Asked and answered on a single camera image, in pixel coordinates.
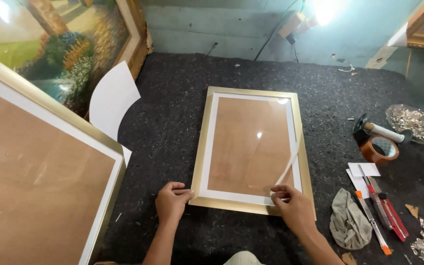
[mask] teal wall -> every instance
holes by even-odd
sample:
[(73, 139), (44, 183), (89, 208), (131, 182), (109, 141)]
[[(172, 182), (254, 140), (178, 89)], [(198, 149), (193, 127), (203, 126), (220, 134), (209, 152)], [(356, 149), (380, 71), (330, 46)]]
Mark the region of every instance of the teal wall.
[[(313, 15), (314, 1), (307, 0), (303, 11), (307, 17)], [(364, 67), (421, 0), (348, 2), (326, 26), (316, 26), (296, 36), (299, 62)], [(288, 0), (142, 0), (142, 8), (155, 51), (203, 54), (210, 51), (211, 56), (254, 59), (290, 3)], [(301, 4), (298, 0), (289, 15), (300, 9)], [(289, 42), (275, 33), (259, 60), (295, 61), (295, 55)]]

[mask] packing tape roll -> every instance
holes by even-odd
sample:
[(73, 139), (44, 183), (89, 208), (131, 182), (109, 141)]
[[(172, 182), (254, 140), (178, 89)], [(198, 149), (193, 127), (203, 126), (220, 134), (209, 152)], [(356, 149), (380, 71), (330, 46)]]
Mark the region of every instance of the packing tape roll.
[(398, 147), (392, 140), (381, 135), (373, 135), (360, 146), (364, 158), (370, 163), (385, 164), (398, 157)]

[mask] cloth rag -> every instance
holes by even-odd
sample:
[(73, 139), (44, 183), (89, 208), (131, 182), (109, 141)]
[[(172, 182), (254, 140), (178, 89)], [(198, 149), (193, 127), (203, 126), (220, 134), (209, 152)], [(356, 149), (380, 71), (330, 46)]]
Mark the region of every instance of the cloth rag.
[(371, 241), (372, 226), (351, 194), (341, 188), (333, 199), (330, 232), (340, 247), (360, 250)]

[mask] person's right hand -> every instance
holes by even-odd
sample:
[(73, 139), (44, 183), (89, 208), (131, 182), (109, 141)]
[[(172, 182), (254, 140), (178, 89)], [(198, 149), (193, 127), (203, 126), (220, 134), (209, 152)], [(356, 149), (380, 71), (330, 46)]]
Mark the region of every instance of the person's right hand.
[(275, 192), (271, 196), (274, 205), (280, 209), (287, 227), (297, 237), (317, 230), (312, 202), (305, 195), (286, 184), (276, 185), (271, 190)]

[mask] green cable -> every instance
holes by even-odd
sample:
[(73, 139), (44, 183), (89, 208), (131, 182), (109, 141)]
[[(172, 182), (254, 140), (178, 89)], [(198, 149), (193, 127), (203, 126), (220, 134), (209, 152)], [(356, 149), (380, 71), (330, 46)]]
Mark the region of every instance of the green cable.
[[(276, 28), (279, 26), (279, 24), (281, 23), (282, 19), (284, 18), (284, 16), (287, 14), (287, 11), (289, 11), (289, 9), (291, 8), (291, 6), (293, 4), (295, 4), (297, 2), (297, 0), (295, 0), (294, 2), (291, 3), (291, 5), (284, 11), (284, 13), (282, 14), (281, 18), (279, 19), (278, 23), (276, 24), (276, 26), (273, 28), (271, 34), (269, 35), (268, 39), (266, 40), (266, 42), (264, 43), (263, 47), (261, 47), (260, 51), (258, 52), (258, 54), (256, 55), (256, 57), (254, 58), (253, 61), (256, 61), (256, 59), (258, 59), (258, 57), (260, 56), (261, 52), (263, 51), (264, 47), (266, 47), (266, 45), (268, 44), (269, 40), (271, 39), (271, 37), (274, 34), (274, 31), (276, 31)], [(302, 8), (301, 8), (301, 12), (303, 10), (304, 7), (304, 3), (305, 0), (302, 1)]]

